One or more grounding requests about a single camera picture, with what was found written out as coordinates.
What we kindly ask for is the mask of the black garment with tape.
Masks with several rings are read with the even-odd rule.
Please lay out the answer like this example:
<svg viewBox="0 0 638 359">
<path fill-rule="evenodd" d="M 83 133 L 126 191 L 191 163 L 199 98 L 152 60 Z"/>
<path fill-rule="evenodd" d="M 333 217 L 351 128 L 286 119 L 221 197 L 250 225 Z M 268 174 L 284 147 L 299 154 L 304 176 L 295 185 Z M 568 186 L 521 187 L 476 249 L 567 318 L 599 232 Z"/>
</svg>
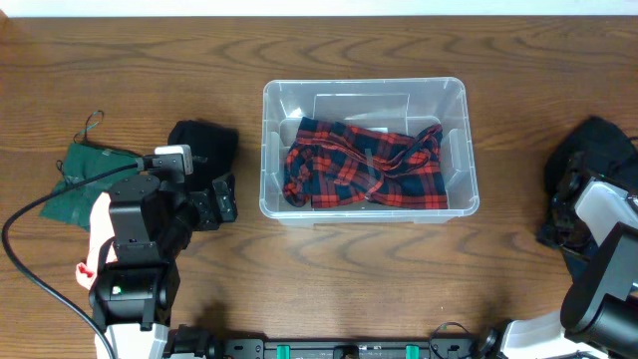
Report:
<svg viewBox="0 0 638 359">
<path fill-rule="evenodd" d="M 190 146 L 193 173 L 186 183 L 190 190 L 202 191 L 213 180 L 231 172 L 238 131 L 203 121 L 179 121 L 169 133 L 167 143 Z"/>
</svg>

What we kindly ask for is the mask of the black garment small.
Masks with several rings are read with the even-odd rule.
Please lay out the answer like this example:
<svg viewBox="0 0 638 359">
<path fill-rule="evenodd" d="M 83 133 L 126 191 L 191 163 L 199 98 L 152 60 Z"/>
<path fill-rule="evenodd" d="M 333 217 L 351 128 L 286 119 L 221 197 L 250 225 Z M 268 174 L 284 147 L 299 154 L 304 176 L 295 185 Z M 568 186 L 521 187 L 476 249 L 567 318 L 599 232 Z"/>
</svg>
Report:
<svg viewBox="0 0 638 359">
<path fill-rule="evenodd" d="M 569 160 L 583 153 L 585 166 L 593 172 L 637 188 L 637 138 L 628 137 L 619 127 L 591 116 L 577 126 L 549 156 L 543 170 L 544 190 L 557 192 Z"/>
</svg>

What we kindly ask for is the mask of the red black plaid shirt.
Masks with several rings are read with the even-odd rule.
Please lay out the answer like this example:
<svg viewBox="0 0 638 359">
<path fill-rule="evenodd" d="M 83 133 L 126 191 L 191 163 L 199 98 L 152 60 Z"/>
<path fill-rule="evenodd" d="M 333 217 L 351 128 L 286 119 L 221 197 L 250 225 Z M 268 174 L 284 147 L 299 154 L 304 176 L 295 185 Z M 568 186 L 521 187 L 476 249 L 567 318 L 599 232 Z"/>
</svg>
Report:
<svg viewBox="0 0 638 359">
<path fill-rule="evenodd" d="M 304 118 L 284 162 L 282 195 L 296 207 L 446 209 L 442 141 L 439 124 L 410 137 Z"/>
</svg>

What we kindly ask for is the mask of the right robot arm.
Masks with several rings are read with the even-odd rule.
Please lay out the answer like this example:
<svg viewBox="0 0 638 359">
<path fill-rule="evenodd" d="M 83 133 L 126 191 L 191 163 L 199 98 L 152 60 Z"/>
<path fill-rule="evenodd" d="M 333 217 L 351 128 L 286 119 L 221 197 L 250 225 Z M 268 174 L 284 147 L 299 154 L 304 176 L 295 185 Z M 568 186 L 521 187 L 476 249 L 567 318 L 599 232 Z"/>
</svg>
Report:
<svg viewBox="0 0 638 359">
<path fill-rule="evenodd" d="M 597 245 L 556 312 L 507 324 L 495 358 L 637 356 L 637 190 L 599 174 L 574 154 L 554 202 Z"/>
</svg>

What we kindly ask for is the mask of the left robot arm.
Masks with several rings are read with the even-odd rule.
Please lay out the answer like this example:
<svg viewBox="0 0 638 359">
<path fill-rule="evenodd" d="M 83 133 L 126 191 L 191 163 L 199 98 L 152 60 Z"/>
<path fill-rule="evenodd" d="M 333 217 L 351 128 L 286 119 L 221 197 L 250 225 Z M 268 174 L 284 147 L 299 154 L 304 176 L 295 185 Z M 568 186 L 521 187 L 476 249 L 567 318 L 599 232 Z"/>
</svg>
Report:
<svg viewBox="0 0 638 359">
<path fill-rule="evenodd" d="M 237 218 L 232 174 L 203 191 L 182 175 L 135 175 L 109 192 L 113 236 L 102 245 L 90 290 L 93 319 L 112 358 L 220 358 L 223 346 L 204 329 L 171 329 L 180 285 L 176 259 L 196 231 Z"/>
</svg>

